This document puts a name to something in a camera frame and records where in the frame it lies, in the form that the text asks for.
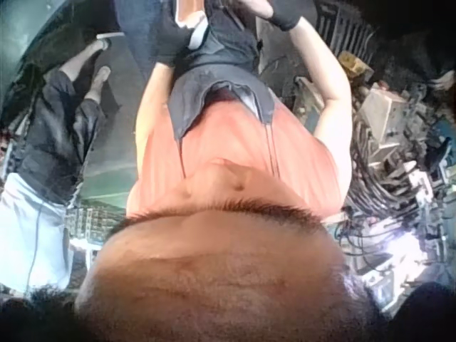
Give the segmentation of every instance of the floor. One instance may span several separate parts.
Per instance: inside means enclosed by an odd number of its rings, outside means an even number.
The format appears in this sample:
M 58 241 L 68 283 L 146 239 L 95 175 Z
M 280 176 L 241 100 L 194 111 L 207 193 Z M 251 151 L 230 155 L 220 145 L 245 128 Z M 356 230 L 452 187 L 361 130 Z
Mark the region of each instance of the floor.
M 81 195 L 125 207 L 137 177 L 134 129 L 145 82 L 125 38 L 114 38 L 112 42 L 110 50 L 97 61 L 112 69 L 108 80 L 111 103 L 102 103 L 103 109 L 108 108 L 108 120 L 90 154 Z

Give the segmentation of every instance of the cable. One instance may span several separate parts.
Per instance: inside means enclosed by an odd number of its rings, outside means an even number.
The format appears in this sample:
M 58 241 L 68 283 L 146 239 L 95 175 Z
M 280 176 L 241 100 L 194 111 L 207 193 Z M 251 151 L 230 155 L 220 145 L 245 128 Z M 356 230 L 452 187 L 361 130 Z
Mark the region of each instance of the cable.
M 29 292 L 29 288 L 30 288 L 30 278 L 31 278 L 31 274 L 32 274 L 33 268 L 35 267 L 36 256 L 37 256 L 37 254 L 38 254 L 38 237 L 39 237 L 38 231 L 39 231 L 39 220 L 40 220 L 41 213 L 42 213 L 42 211 L 43 211 L 44 202 L 45 202 L 45 200 L 43 199 L 43 201 L 41 201 L 40 209 L 38 210 L 38 215 L 36 216 L 36 223 L 35 223 L 35 247 L 34 247 L 34 250 L 33 250 L 33 258 L 32 258 L 32 260 L 31 260 L 30 270 L 28 271 L 28 275 L 27 275 L 26 293 L 25 293 L 25 294 L 27 294 L 27 293 Z

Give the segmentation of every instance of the black pants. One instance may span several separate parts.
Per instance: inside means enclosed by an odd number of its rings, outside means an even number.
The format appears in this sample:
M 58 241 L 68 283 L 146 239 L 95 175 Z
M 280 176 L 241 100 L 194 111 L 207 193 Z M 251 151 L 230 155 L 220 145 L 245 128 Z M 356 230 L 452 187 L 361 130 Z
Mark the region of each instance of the black pants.
M 33 108 L 19 175 L 44 200 L 67 204 L 104 121 L 95 101 L 79 103 L 68 76 L 54 72 Z

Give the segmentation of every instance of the machinery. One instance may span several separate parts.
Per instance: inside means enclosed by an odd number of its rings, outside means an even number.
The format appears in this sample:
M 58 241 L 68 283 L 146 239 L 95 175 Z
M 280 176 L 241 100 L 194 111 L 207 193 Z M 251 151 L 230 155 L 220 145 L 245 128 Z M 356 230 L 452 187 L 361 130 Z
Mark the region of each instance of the machinery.
M 425 104 L 426 85 L 401 94 L 344 51 L 339 61 L 353 94 L 353 179 L 333 231 L 351 267 L 388 310 L 431 264 L 449 262 L 444 212 L 452 194 L 450 139 L 434 129 L 441 113 Z M 323 108 L 306 78 L 297 78 L 294 113 L 313 131 Z

